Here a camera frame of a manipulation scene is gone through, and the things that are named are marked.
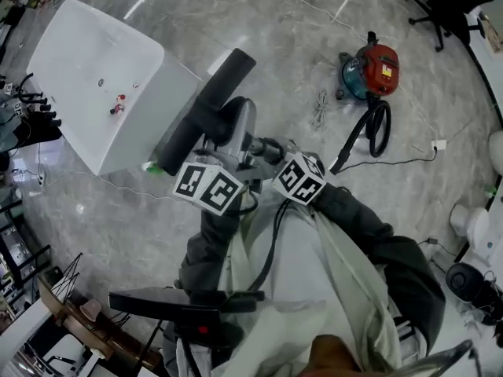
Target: black hose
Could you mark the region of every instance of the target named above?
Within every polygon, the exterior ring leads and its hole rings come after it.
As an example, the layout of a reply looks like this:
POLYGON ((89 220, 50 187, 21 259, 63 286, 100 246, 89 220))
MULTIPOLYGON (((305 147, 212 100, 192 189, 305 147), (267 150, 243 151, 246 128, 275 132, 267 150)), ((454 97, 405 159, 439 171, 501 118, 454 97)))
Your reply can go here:
POLYGON ((330 173, 337 174, 342 169, 346 163, 351 149, 354 146, 358 136, 365 127, 365 135, 369 139, 370 155, 374 158, 381 156, 387 147, 390 140, 391 134, 391 108, 386 101, 376 100, 375 98, 368 96, 367 101, 369 102, 369 110, 358 120, 356 126, 349 138, 344 144, 343 148, 340 150, 337 160, 334 165, 329 169, 330 173), (376 148, 376 136, 379 129, 383 123, 384 116, 386 117, 386 128, 384 129, 383 140, 376 148))

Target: marble floor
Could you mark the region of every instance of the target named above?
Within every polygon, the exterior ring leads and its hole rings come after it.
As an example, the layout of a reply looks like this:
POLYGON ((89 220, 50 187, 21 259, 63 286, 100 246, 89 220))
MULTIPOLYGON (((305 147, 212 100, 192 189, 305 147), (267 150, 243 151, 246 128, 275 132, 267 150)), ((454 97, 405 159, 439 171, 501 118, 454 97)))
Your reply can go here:
MULTIPOLYGON (((137 0, 81 0, 122 19, 137 0)), ((201 78, 230 49, 239 47, 257 60, 238 92, 255 101, 258 136, 294 138, 305 150, 331 163, 364 109, 336 102, 338 53, 362 46, 359 35, 375 31, 400 58, 401 89, 387 100, 392 112, 390 145, 380 158, 399 161, 431 157, 431 140, 447 149, 432 163, 363 166, 329 182, 347 186, 397 233, 422 241, 435 237, 457 252, 464 241, 449 227, 459 200, 484 205, 484 186, 496 181, 487 138, 499 129, 488 92, 472 59, 456 38, 434 50, 430 24, 411 27, 409 16, 423 16, 404 0, 147 0, 125 22, 161 43, 201 78), (317 93, 325 88, 329 104, 325 126, 312 130, 317 93)), ((23 77, 47 24, 61 4, 28 10, 9 41, 0 72, 23 77)), ((187 239, 198 231, 199 211, 172 199, 153 199, 118 189, 89 174, 64 140, 22 148, 14 167, 47 173, 40 188, 33 178, 17 180, 27 218, 43 243, 51 244, 57 264, 78 253, 79 289, 107 302, 110 290, 165 286, 177 276, 187 239)), ((371 160, 367 142, 358 142, 348 165, 371 160)), ((118 186, 168 196, 173 179, 140 167, 105 176, 118 186)), ((439 247, 425 247, 428 256, 439 247)), ((140 339, 152 323, 135 317, 127 325, 140 339)))

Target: black office chair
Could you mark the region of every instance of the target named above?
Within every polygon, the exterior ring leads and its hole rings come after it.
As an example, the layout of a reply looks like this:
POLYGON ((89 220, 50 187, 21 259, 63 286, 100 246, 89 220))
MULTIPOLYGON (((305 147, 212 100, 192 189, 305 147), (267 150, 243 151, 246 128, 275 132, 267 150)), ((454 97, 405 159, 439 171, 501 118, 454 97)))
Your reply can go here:
POLYGON ((435 47, 437 52, 443 50, 443 36, 440 27, 446 32, 448 38, 452 34, 456 35, 465 45, 470 43, 470 31, 479 31, 485 38, 485 31, 482 21, 478 18, 477 25, 468 25, 465 13, 470 13, 475 7, 492 2, 493 0, 414 0, 421 7, 427 16, 419 19, 409 18, 409 24, 414 25, 419 22, 432 22, 435 25, 439 45, 435 47))

